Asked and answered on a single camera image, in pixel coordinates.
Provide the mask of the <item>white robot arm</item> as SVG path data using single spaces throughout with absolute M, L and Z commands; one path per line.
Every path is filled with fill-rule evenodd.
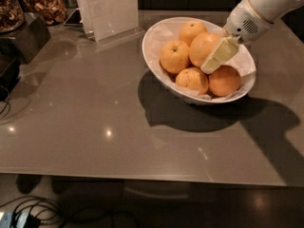
M 276 19 L 304 6 L 304 0 L 241 0 L 231 11 L 220 32 L 220 40 L 200 69 L 211 74 L 231 60 L 241 45 L 249 45 L 261 37 Z

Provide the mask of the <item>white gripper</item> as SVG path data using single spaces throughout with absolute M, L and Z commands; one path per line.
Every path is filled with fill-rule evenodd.
M 273 26 L 254 7 L 251 0 L 242 0 L 229 14 L 222 29 L 222 38 L 200 69 L 211 74 L 232 59 L 239 44 L 249 45 Z

